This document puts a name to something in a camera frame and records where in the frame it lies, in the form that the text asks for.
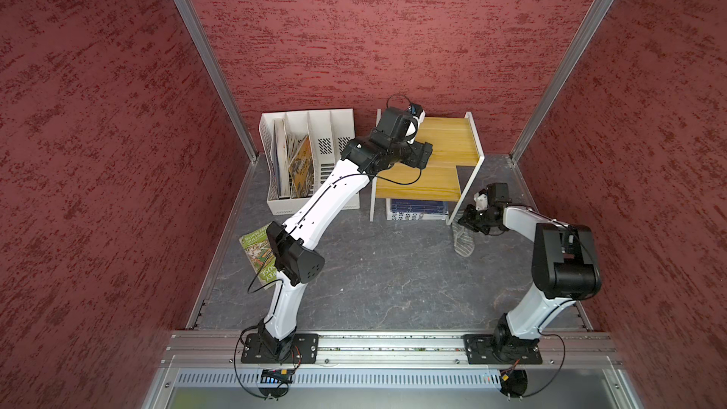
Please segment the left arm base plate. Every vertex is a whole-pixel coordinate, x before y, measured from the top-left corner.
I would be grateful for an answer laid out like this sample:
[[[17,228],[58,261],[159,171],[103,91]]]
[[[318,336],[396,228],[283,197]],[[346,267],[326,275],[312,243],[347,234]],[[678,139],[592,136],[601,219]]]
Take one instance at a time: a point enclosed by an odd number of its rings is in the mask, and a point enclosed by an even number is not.
[[[293,333],[276,340],[267,331],[250,333],[243,341],[240,361],[243,364],[306,365],[316,362],[320,336],[315,333]]]

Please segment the grey patterned cloth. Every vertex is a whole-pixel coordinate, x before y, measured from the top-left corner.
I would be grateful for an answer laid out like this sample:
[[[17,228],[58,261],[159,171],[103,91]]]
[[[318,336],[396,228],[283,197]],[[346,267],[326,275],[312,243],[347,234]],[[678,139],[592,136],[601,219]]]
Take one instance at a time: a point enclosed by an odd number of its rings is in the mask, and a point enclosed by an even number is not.
[[[452,242],[454,252],[460,257],[470,257],[473,254],[475,244],[473,233],[467,227],[459,223],[452,224]]]

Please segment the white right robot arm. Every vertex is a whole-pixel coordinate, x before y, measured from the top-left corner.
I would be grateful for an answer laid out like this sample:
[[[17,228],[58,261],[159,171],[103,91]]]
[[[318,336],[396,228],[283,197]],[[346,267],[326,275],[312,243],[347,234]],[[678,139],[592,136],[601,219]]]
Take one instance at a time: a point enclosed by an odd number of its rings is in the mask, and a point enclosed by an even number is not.
[[[486,186],[456,223],[471,232],[515,232],[533,244],[532,285],[517,307],[502,315],[490,337],[491,355],[503,363],[537,348],[543,331],[577,301],[602,287],[592,230],[514,204],[506,183]]]

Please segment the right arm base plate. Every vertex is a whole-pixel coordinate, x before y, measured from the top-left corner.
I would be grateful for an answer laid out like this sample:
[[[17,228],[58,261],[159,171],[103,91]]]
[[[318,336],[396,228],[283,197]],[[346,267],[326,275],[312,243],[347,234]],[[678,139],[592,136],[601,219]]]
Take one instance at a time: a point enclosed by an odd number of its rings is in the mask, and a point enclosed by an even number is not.
[[[541,365],[543,358],[538,340],[517,337],[498,339],[489,334],[466,334],[462,337],[470,365]]]

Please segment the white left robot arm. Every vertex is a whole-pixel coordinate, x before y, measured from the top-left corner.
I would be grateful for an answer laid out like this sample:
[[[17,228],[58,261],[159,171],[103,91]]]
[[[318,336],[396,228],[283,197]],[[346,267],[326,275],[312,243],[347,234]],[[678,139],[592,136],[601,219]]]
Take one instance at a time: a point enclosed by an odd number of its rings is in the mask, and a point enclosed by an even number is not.
[[[381,172],[397,164],[424,170],[433,145],[416,141],[426,116],[411,102],[404,110],[388,107],[368,136],[350,140],[332,173],[297,213],[284,223],[271,223],[266,234],[275,257],[276,279],[270,310],[257,326],[261,343],[278,362],[288,359],[297,314],[307,284],[323,270],[315,251],[343,207]]]

